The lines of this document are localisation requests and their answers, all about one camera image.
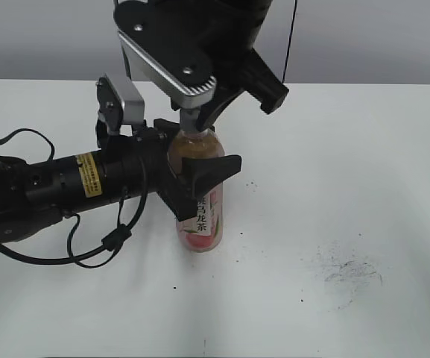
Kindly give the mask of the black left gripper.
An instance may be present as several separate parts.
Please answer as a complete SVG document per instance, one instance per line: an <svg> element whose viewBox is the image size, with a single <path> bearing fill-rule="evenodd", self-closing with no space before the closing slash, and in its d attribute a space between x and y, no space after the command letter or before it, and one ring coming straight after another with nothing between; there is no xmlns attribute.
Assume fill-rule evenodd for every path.
<svg viewBox="0 0 430 358"><path fill-rule="evenodd" d="M196 199L241 171L242 158L234 154L204 159L182 158L179 178L168 162L168 147L180 124L155 119L132 136L109 135L101 130L101 187L112 201L155 192L179 221L196 216Z"/></svg>

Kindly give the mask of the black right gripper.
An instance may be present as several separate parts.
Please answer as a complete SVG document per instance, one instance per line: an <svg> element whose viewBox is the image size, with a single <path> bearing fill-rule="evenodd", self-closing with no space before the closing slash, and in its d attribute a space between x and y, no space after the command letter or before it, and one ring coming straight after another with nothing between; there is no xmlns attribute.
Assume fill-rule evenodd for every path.
<svg viewBox="0 0 430 358"><path fill-rule="evenodd" d="M246 90L266 114L276 111L288 88L253 48L270 1L149 1L168 15L209 57L216 82L171 84L173 108L200 108L197 128L210 129Z"/></svg>

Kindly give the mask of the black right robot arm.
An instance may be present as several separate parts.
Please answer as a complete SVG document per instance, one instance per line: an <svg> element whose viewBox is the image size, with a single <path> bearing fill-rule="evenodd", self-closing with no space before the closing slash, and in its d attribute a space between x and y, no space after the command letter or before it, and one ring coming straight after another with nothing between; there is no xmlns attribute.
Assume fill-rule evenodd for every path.
<svg viewBox="0 0 430 358"><path fill-rule="evenodd" d="M244 91L270 114L284 102L288 88L253 48L270 1L149 1L148 4L191 37L209 57L217 80L211 101L200 107L199 131L212 127Z"/></svg>

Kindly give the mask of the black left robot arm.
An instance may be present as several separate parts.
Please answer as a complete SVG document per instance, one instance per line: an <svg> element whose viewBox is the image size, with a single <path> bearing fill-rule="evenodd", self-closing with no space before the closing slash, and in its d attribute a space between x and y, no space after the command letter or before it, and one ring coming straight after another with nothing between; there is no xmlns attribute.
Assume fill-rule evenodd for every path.
<svg viewBox="0 0 430 358"><path fill-rule="evenodd" d="M241 170L241 157L182 160L176 173L168 147L179 126L157 119L134 135L98 134L97 151L28 164L0 156L0 242L17 242L82 213L155 192L184 221L197 203Z"/></svg>

